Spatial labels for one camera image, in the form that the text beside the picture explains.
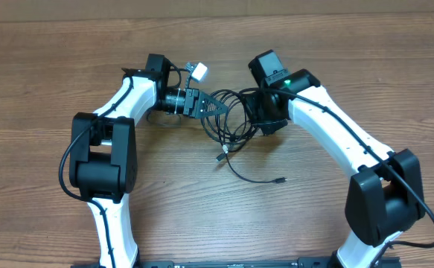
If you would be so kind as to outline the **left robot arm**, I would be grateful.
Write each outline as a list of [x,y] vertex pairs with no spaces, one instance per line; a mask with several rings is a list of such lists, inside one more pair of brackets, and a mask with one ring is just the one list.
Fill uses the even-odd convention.
[[183,72],[161,54],[149,54],[143,69],[127,68],[121,88],[93,113],[72,121],[71,143],[61,165],[78,189],[70,197],[86,202],[98,231],[96,267],[137,267],[138,246],[130,220],[130,193],[137,178],[135,126],[150,109],[204,119],[227,113],[226,105],[198,89],[169,85],[170,73]]

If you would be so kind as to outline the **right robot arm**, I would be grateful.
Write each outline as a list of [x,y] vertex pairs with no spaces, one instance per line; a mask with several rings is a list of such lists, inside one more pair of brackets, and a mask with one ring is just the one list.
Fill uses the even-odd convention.
[[421,167],[410,150],[396,153],[359,127],[331,99],[308,70],[291,73],[277,54],[266,51],[248,64],[258,84],[246,94],[252,124],[271,135],[288,122],[308,131],[348,177],[345,218],[348,238],[330,257],[327,267],[400,267],[384,258],[399,236],[423,218]]

